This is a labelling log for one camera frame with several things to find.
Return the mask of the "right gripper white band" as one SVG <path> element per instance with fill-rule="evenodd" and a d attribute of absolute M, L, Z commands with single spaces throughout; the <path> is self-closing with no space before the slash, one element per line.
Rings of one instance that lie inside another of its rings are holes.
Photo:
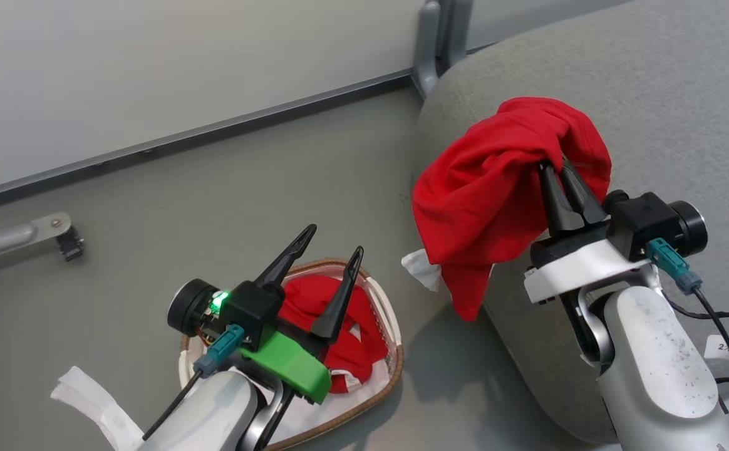
<path fill-rule="evenodd" d="M 607 214 L 570 160 L 563 158 L 559 176 L 550 162 L 540 163 L 537 174 L 551 237 L 529 249 L 534 269 L 525 274 L 523 286 L 532 303 L 617 281 L 654 288 L 651 263 L 629 261 L 607 240 Z"/>

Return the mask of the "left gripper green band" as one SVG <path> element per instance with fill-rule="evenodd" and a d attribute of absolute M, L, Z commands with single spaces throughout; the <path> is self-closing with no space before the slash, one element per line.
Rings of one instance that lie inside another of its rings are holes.
<path fill-rule="evenodd" d="M 309 224 L 262 273 L 256 277 L 256 286 L 280 286 L 309 246 L 317 231 Z M 350 297 L 361 269 L 364 248 L 357 246 L 343 269 L 341 284 L 315 320 L 310 331 L 287 321 L 277 319 L 273 334 L 259 343 L 257 350 L 248 345 L 240 348 L 241 356 L 252 360 L 267 373 L 289 385 L 297 396 L 308 403 L 324 403 L 332 388 L 332 376 L 324 363 L 328 348 L 335 343 L 344 325 Z"/>

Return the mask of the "red garment white trim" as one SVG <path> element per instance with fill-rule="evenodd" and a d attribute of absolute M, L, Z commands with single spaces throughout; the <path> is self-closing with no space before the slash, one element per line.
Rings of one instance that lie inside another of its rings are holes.
<path fill-rule="evenodd" d="M 339 285 L 341 280 L 325 275 L 290 280 L 279 316 L 310 331 Z M 324 360 L 332 375 L 330 392 L 341 395 L 359 389 L 381 390 L 390 380 L 387 356 L 388 347 L 368 295 L 361 286 L 354 286 L 339 337 Z"/>

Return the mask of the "red garment white cuff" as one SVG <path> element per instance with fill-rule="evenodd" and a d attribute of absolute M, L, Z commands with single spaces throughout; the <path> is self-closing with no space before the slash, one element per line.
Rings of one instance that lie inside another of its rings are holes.
<path fill-rule="evenodd" d="M 605 198 L 613 163 L 591 119 L 560 100 L 525 96 L 470 127 L 419 176 L 416 228 L 465 321 L 476 319 L 493 265 L 519 257 L 547 228 L 537 165 L 561 171 L 563 160 Z"/>

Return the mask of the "white laundry basket brown rim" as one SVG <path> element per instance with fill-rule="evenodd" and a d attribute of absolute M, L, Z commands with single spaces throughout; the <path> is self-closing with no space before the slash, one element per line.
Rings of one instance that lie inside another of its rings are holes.
<path fill-rule="evenodd" d="M 327 259 L 293 266 L 284 282 L 315 274 L 342 279 L 345 265 L 345 261 Z M 304 400 L 296 398 L 286 410 L 284 419 L 264 451 L 293 451 L 298 445 L 304 445 L 312 439 L 330 433 L 333 429 L 343 426 L 384 402 L 400 382 L 405 352 L 392 303 L 381 285 L 365 269 L 359 270 L 356 285 L 361 286 L 367 293 L 381 328 L 383 340 L 388 347 L 386 363 L 390 380 L 381 390 L 359 389 L 347 394 L 329 395 L 322 405 L 310 406 Z M 205 351 L 206 346 L 199 338 L 182 337 L 177 366 L 182 388 L 193 376 L 193 363 Z"/>

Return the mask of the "grey fabric sofa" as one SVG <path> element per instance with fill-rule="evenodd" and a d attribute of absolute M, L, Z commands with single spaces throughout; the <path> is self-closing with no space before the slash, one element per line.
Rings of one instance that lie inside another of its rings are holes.
<path fill-rule="evenodd" d="M 633 0 L 531 29 L 448 69 L 424 102 L 413 187 L 456 139 L 520 96 L 587 114 L 613 160 L 611 188 L 695 205 L 707 249 L 691 257 L 714 308 L 729 310 L 729 0 Z M 615 445 L 560 305 L 523 289 L 527 249 L 497 265 L 484 306 L 548 417 L 582 442 Z"/>

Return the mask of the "black caster wheel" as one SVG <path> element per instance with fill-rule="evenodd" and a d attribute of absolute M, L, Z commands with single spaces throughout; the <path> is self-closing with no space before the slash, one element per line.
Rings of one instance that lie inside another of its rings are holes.
<path fill-rule="evenodd" d="M 81 238 L 75 226 L 67 228 L 66 232 L 58 235 L 55 241 L 56 245 L 58 245 L 61 257 L 63 257 L 66 262 L 79 259 L 79 257 L 82 257 L 85 253 L 85 242 Z"/>

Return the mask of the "white fabric strip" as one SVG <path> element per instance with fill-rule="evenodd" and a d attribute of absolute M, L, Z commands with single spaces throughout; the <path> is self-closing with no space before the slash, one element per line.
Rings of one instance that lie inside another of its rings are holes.
<path fill-rule="evenodd" d="M 78 366 L 58 379 L 50 397 L 75 408 L 100 428 L 113 451 L 138 451 L 142 430 L 106 389 Z"/>

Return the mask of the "grey partition foot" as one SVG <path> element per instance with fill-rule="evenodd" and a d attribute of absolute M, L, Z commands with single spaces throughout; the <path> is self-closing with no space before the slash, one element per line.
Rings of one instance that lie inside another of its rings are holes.
<path fill-rule="evenodd" d="M 29 222 L 0 228 L 0 255 L 54 240 L 73 225 L 67 213 L 55 213 Z"/>

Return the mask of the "grey partition bottom rail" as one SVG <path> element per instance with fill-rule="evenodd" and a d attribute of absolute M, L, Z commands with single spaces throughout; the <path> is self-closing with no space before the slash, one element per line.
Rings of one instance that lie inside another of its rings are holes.
<path fill-rule="evenodd" d="M 73 163 L 72 165 L 43 172 L 38 176 L 0 185 L 0 205 L 40 194 L 40 192 L 83 182 L 93 177 L 140 165 L 141 163 L 152 162 L 152 160 L 184 152 L 201 145 L 242 136 L 248 132 L 255 132 L 287 121 L 302 119 L 308 117 L 308 115 L 333 110 L 340 106 L 352 105 L 352 103 L 367 100 L 377 95 L 385 95 L 404 89 L 410 90 L 413 99 L 417 102 L 424 101 L 425 95 L 417 86 L 411 71 L 397 71 L 376 79 L 241 115 L 241 117 L 213 123 L 213 125 L 195 130 L 180 132 L 170 137 L 148 141 L 141 143 L 141 145 L 109 152 L 104 156 L 89 158 L 84 162 Z"/>

